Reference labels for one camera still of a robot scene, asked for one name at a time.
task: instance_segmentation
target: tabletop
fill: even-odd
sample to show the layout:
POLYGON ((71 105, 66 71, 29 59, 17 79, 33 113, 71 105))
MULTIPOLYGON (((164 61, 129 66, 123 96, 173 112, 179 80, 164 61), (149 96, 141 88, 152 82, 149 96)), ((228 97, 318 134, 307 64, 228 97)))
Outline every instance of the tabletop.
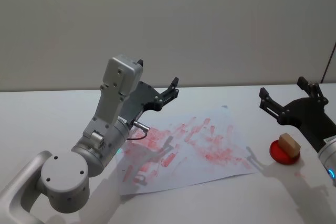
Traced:
MULTIPOLYGON (((307 95, 296 85, 264 86, 282 105, 307 95)), ((32 214, 47 224, 75 223, 336 223, 336 188, 298 129, 281 126, 259 108, 260 86, 180 88, 179 96, 148 119, 227 105, 260 172, 200 185, 120 198, 116 160, 90 179, 91 195, 78 212, 61 214, 41 195, 32 214), (276 163, 269 145, 288 132, 301 145, 292 166, 276 163)), ((327 115, 336 121, 336 84, 322 84, 327 115)), ((95 112, 99 90, 0 93, 0 190, 37 153, 70 150, 95 112)))

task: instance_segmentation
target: red petri dish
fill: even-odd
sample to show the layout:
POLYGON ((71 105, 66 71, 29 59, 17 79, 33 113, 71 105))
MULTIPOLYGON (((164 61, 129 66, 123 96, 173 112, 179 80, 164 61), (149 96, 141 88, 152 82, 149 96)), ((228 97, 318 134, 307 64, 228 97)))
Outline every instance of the red petri dish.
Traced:
POLYGON ((288 156, 288 154, 281 149, 278 140, 271 143, 271 146, 269 147, 269 154, 276 162, 283 165, 292 165, 300 158, 300 153, 296 157, 288 156))

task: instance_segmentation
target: white paper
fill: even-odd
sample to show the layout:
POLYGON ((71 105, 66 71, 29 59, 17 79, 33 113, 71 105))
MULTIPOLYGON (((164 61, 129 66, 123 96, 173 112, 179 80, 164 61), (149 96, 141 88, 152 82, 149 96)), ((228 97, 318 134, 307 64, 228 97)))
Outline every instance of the white paper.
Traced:
POLYGON ((143 123, 151 127, 148 136, 126 141, 116 154, 120 195, 256 172, 227 107, 143 123))

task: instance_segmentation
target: sponge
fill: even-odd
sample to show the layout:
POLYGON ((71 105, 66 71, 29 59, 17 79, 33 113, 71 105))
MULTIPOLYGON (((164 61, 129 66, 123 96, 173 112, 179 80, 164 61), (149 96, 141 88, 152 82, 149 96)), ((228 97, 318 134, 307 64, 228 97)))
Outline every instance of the sponge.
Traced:
POLYGON ((301 146, 288 133, 282 134, 279 138, 279 146, 291 158, 300 153, 301 146))

